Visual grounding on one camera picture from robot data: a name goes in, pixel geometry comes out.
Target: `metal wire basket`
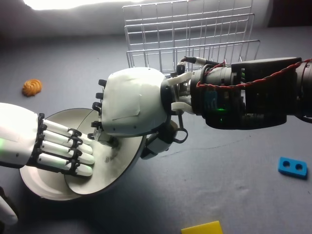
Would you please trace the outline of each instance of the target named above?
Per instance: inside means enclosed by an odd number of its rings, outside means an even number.
[[[129,67],[152,67],[165,75],[184,56],[226,63],[256,58],[250,40],[253,0],[179,0],[124,6]],[[200,66],[187,64],[193,71]]]

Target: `red wire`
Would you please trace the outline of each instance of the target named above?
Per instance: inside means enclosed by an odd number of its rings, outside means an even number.
[[[262,79],[256,79],[252,82],[247,82],[247,83],[243,83],[243,84],[237,84],[237,85],[229,85],[229,86],[224,86],[224,85],[213,85],[213,84],[200,84],[200,81],[197,83],[196,87],[212,87],[214,89],[245,89],[246,87],[249,87],[249,86],[252,86],[252,85],[255,85],[256,83],[259,83],[259,82],[266,82],[267,80],[269,79],[272,79],[273,77],[276,77],[280,74],[283,74],[287,71],[289,71],[290,69],[296,69],[298,68],[302,63],[304,62],[311,62],[312,61],[312,58],[311,59],[307,59],[307,60],[304,60],[302,62],[297,62],[295,64],[292,64],[282,70],[280,70],[279,72],[275,72],[273,74],[271,74],[270,76],[268,77],[264,77]],[[214,68],[216,67],[223,67],[225,64],[225,62],[222,62],[216,66],[214,66],[212,69],[210,69],[208,72],[205,73],[205,75],[209,74]]]

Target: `blue block with two holes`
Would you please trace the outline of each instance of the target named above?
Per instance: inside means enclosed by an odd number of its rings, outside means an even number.
[[[279,159],[278,171],[281,174],[299,179],[307,179],[308,175],[308,167],[305,162],[287,157],[281,157]]]

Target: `gray table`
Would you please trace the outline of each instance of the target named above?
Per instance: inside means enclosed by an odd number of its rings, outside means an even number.
[[[253,38],[261,40],[258,59],[312,57],[312,27],[255,30]],[[127,67],[125,51],[124,36],[6,46],[0,51],[0,101],[46,115],[90,108],[98,79]],[[25,98],[20,89],[30,78],[42,80],[43,91]],[[201,117],[184,115],[184,122],[184,144],[139,160],[118,186],[79,202],[41,199],[18,170],[1,168],[0,186],[20,211],[19,223],[6,233],[173,234],[215,220],[224,234],[311,232],[311,181],[277,171],[281,156],[312,166],[311,125],[289,117],[269,129],[224,131]]]

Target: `bright light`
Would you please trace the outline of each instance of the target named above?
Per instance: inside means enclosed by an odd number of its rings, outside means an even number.
[[[24,3],[34,10],[56,10],[70,9],[77,6],[89,5],[101,2],[132,1],[142,0],[24,0]]]

